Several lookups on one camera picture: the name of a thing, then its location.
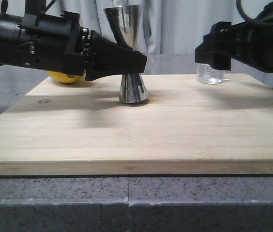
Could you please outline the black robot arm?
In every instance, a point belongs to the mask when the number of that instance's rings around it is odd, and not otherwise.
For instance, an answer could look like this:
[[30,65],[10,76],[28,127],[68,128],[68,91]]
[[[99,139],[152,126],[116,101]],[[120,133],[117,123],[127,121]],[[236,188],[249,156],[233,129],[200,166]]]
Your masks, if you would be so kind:
[[142,73],[147,58],[80,26],[79,14],[62,17],[0,13],[0,64],[84,76]]

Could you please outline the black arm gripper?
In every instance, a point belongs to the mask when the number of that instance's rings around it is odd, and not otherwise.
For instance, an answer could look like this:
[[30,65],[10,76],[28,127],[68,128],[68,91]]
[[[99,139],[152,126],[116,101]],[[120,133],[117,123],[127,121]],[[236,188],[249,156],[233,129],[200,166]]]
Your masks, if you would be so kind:
[[143,73],[147,57],[104,38],[94,30],[82,54],[80,15],[64,12],[62,17],[25,14],[15,17],[15,64],[19,67],[83,75],[85,80],[118,74]]
[[[236,2],[244,21],[215,23],[195,49],[195,62],[215,70],[231,70],[235,59],[265,73],[273,73],[273,1],[256,18],[249,17],[242,2]],[[223,31],[223,42],[219,38]]]

